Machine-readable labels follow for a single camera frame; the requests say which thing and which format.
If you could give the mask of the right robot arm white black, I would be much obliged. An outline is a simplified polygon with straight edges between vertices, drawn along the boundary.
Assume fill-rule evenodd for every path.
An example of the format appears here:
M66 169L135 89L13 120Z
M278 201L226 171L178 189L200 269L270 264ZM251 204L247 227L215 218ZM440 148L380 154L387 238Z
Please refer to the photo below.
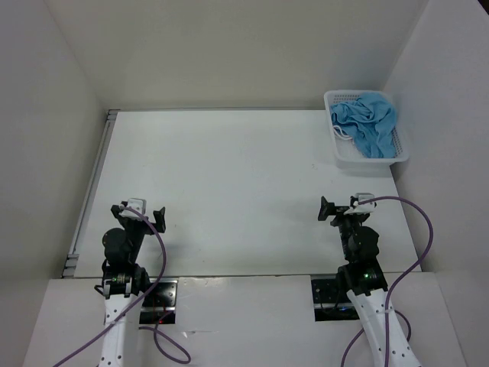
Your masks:
M318 220L332 218L330 225L339 230L346 260L338 268L335 292L354 307L375 366L420 366L388 297L388 284L377 260L379 234L364 224L375 205L362 209L359 202L373 197L357 194L347 206L321 198Z

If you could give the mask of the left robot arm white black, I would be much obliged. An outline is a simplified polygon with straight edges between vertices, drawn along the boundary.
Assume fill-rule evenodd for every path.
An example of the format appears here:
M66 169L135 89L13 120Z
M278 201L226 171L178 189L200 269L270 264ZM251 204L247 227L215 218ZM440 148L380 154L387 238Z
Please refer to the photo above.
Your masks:
M165 209L153 211L148 225L146 201L131 198L111 208L120 226L102 237L105 260L102 264L102 295L105 298L105 326L100 366L139 366L138 327L141 305L153 291L147 271L137 264L144 237L166 230Z

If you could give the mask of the light blue shorts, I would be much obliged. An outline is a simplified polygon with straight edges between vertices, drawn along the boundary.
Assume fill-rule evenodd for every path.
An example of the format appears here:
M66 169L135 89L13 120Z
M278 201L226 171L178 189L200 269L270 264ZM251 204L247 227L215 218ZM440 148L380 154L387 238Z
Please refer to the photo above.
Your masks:
M334 128L352 139L355 147L372 159L391 159L397 155L393 130L397 111L380 93L365 92L357 99L338 102L329 107Z

